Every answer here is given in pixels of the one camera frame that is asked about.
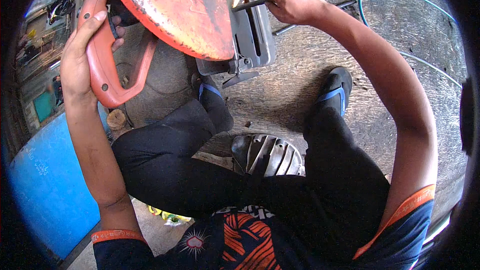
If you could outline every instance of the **hand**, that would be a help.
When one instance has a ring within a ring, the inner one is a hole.
[[[63,48],[60,77],[66,104],[85,100],[97,102],[97,98],[90,87],[90,66],[88,65],[86,48],[92,36],[105,21],[106,16],[107,13],[101,11],[85,21],[80,28],[71,34]],[[113,52],[125,42],[122,38],[125,34],[125,28],[118,26],[121,21],[119,16],[112,17],[112,22],[116,26],[117,34],[120,37],[112,45]]]
[[[321,15],[325,0],[271,0],[265,5],[281,22],[297,25],[311,25]]]

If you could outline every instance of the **sleeve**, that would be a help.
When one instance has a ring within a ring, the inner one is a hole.
[[[435,185],[429,185],[405,200],[375,237],[357,250],[357,265],[410,269],[419,257],[430,225],[434,193]]]
[[[154,259],[143,236],[135,231],[98,231],[92,234],[92,243],[99,270],[142,269]]]

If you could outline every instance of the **blue barrel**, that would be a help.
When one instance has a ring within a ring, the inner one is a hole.
[[[107,114],[98,104],[106,132]],[[5,171],[17,210],[38,247],[52,262],[64,260],[100,221],[85,184],[65,113],[41,128]]]

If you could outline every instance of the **orange graphic print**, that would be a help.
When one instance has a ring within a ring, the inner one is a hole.
[[[280,270],[275,259],[270,227],[247,213],[224,214],[225,250],[222,255],[226,269]]]

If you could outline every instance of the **saw handle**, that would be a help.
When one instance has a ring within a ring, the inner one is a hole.
[[[107,0],[85,0],[78,17],[78,27],[81,27],[85,21],[98,12],[106,11],[106,4]],[[117,67],[113,60],[112,45],[114,42],[115,37],[112,33],[109,18],[106,17],[86,48],[93,93],[100,103],[107,108],[122,105],[142,91],[157,45],[157,39],[146,29],[141,40],[145,52],[135,65],[135,71],[130,76],[132,81],[125,89],[120,84]]]

